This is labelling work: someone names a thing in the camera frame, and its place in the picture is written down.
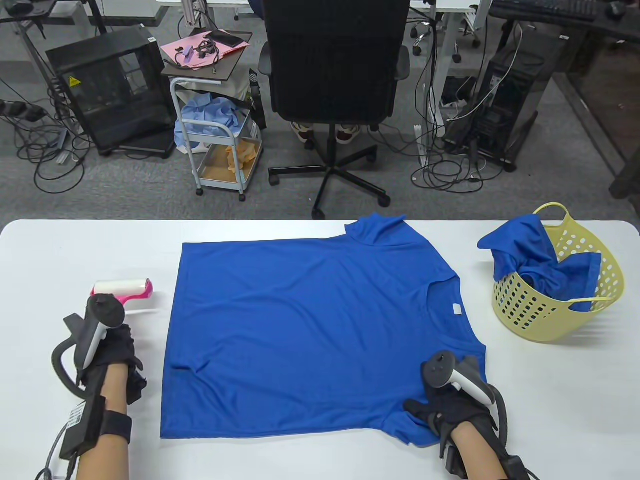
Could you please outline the person's right hand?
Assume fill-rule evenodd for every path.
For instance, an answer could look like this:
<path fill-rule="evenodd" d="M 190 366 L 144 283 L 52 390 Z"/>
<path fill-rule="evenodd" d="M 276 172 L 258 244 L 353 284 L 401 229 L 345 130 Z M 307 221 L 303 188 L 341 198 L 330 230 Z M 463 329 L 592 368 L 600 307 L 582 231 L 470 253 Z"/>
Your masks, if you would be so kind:
<path fill-rule="evenodd" d="M 483 380 L 475 356 L 459 361 L 444 350 L 422 362 L 420 374 L 426 402 L 409 398 L 403 409 L 430 429 L 441 451 L 455 446 L 454 429 L 469 422 L 498 455 L 504 453 L 508 438 L 505 402 L 498 389 Z"/>

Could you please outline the person's left hand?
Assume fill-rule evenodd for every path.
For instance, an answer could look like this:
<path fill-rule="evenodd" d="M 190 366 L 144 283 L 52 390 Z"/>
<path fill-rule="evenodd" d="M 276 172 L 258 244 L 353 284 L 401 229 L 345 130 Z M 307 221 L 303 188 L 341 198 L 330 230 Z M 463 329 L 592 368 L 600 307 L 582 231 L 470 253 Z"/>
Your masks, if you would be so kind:
<path fill-rule="evenodd" d="M 89 386 L 100 368 L 118 364 L 128 368 L 127 387 L 140 391 L 146 388 L 147 380 L 141 375 L 144 366 L 137 357 L 131 328 L 126 323 L 106 331 L 105 339 L 98 344 L 93 360 L 80 373 L 81 384 Z"/>

